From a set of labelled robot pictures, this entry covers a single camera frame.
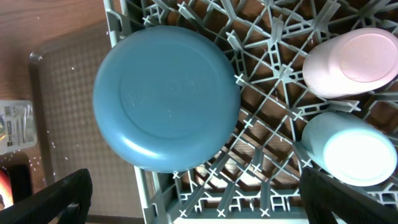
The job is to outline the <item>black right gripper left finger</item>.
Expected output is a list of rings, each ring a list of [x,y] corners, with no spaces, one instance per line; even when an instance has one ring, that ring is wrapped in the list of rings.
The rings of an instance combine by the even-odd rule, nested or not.
[[[2,224],[86,222],[93,184],[88,169],[58,180],[43,190],[1,211]]]

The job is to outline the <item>light blue cup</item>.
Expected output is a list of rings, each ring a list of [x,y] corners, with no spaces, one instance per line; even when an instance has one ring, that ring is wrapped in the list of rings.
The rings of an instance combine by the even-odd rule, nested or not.
[[[393,143],[351,113],[317,115],[304,127],[301,143],[313,162],[349,185],[380,184],[397,167]]]

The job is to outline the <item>orange carrot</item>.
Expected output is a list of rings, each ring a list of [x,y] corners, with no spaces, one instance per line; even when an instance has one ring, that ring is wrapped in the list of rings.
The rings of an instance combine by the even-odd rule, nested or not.
[[[0,172],[1,210],[14,204],[12,197],[11,180],[4,170]]]

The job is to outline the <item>pink cup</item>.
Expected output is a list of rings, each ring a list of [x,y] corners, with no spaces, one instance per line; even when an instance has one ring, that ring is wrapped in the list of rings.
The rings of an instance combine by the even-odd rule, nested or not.
[[[308,88],[323,98],[375,90],[397,76],[397,37],[378,28],[339,35],[308,53],[302,73]]]

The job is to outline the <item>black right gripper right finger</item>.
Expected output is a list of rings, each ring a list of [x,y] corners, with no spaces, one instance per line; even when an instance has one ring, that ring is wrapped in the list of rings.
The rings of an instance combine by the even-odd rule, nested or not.
[[[310,167],[300,176],[299,192],[310,224],[397,223],[397,211]]]

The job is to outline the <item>dark blue plate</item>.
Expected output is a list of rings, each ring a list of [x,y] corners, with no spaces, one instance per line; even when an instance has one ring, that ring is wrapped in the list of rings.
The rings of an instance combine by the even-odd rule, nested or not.
[[[189,29],[157,26],[116,44],[101,63],[93,110],[110,148],[154,172],[210,160],[235,129],[240,87],[224,52]]]

